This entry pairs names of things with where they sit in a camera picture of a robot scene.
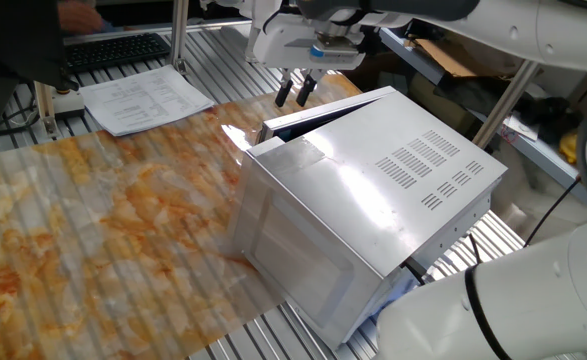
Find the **metal frame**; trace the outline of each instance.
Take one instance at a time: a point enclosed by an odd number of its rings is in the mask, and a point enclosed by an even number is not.
[[[188,74],[185,59],[184,43],[186,40],[186,24],[189,16],[189,0],[173,1],[173,27],[171,31],[171,53],[169,62],[180,74]]]
[[[404,46],[406,39],[397,36],[392,29],[381,29],[380,38],[384,45],[388,46],[394,53],[398,54],[404,61],[413,66],[420,74],[430,82],[437,85],[446,70],[433,59],[415,51],[414,48]]]
[[[477,135],[475,135],[473,139],[475,145],[484,149],[489,144],[497,130],[502,126],[504,119],[513,111],[515,104],[520,100],[520,97],[524,94],[524,90],[526,90],[528,84],[537,74],[539,68],[540,64],[535,61],[525,60],[522,63],[517,74],[515,74],[515,77],[506,88],[506,91],[504,91],[500,100],[498,100],[493,110],[491,110],[486,122],[482,125]]]
[[[44,133],[49,138],[60,137],[60,129],[57,127],[57,121],[55,121],[51,87],[37,81],[34,82],[34,86],[37,108],[40,113],[40,119],[44,124]]]

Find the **cable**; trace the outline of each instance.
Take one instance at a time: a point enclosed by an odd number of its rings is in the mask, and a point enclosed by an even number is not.
[[[540,227],[542,226],[542,224],[544,223],[544,221],[546,221],[546,218],[549,217],[549,215],[551,215],[551,213],[553,212],[553,210],[555,210],[555,208],[560,205],[560,203],[562,202],[562,200],[564,200],[564,198],[573,190],[573,188],[575,188],[577,186],[577,184],[580,183],[580,181],[582,181],[582,177],[580,175],[578,175],[575,178],[575,181],[573,182],[573,184],[571,184],[571,186],[568,187],[568,189],[566,189],[566,191],[564,191],[564,194],[562,194],[562,196],[560,196],[559,199],[557,199],[557,201],[555,202],[555,204],[553,204],[553,206],[551,206],[551,208],[549,209],[549,211],[546,212],[546,214],[544,214],[544,216],[542,217],[542,220],[540,220],[540,222],[537,224],[537,226],[535,226],[535,229],[533,229],[533,232],[531,233],[531,235],[529,235],[529,238],[526,239],[526,242],[524,243],[524,246],[522,246],[522,248],[525,248],[527,246],[529,246],[531,244],[531,240],[533,240],[533,237],[535,236],[535,234],[537,233],[538,230],[540,230]]]
[[[20,132],[22,130],[28,129],[29,127],[31,127],[33,124],[35,124],[38,120],[39,120],[39,115],[36,116],[36,112],[35,112],[35,92],[33,92],[33,95],[31,95],[31,100],[29,101],[29,105],[27,108],[19,110],[14,112],[13,114],[9,115],[8,117],[6,117],[5,119],[1,119],[0,120],[0,125],[7,123],[8,121],[11,121],[11,123],[13,123],[14,125],[17,125],[17,127],[14,128],[10,128],[10,129],[6,129],[6,130],[0,130],[0,136],[1,135],[11,135],[11,134],[15,134],[17,132]],[[29,114],[29,116],[27,117],[26,121],[23,123],[18,123],[13,121],[12,119],[22,115],[26,112],[31,111],[31,114]]]
[[[29,117],[26,120],[26,122],[24,123],[24,125],[18,126],[18,127],[14,127],[14,128],[10,128],[10,129],[0,130],[0,136],[2,136],[2,135],[11,135],[11,134],[18,133],[18,132],[20,132],[22,130],[26,130],[26,129],[30,128],[31,126],[33,126],[33,124],[35,124],[39,119],[40,119],[40,114],[38,114],[37,112],[33,112],[33,113],[31,113],[29,115]]]
[[[469,233],[469,239],[471,239],[471,245],[473,245],[473,251],[475,252],[475,260],[478,264],[481,264],[482,259],[480,259],[480,251],[477,249],[477,242],[475,241],[475,237],[473,237],[473,234]]]

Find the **cardboard box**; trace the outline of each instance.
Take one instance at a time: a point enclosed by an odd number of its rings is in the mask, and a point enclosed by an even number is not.
[[[453,76],[511,76],[522,63],[515,56],[454,33],[438,41],[417,39],[414,44]]]

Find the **paper document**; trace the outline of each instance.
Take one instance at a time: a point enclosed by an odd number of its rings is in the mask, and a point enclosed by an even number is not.
[[[173,66],[83,87],[91,115],[114,136],[183,119],[213,106]]]
[[[527,138],[533,141],[537,141],[540,126],[525,125],[520,121],[520,116],[520,113],[514,111],[513,114],[511,114],[511,116],[507,117],[506,120],[504,120],[504,125],[506,125],[506,127],[508,127],[509,129],[519,133],[520,135],[526,136]]]

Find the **metal pole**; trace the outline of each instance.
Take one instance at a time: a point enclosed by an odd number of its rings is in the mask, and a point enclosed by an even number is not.
[[[502,126],[504,119],[511,114],[513,107],[515,107],[517,101],[524,94],[526,86],[531,82],[535,74],[537,74],[539,65],[539,63],[531,60],[525,60],[522,63],[511,84],[506,88],[500,100],[498,100],[493,110],[491,110],[486,122],[482,125],[477,135],[475,135],[473,139],[475,145],[484,149],[489,144],[497,130]]]
[[[53,95],[51,87],[40,82],[34,81],[35,97],[37,99],[37,108],[40,112],[40,119],[44,124],[46,136],[50,138],[62,137],[60,129],[55,121],[55,110],[53,108]]]
[[[189,17],[189,0],[173,0],[173,29],[171,31],[171,53],[169,62],[177,72],[188,74],[184,52],[186,50],[186,22]]]

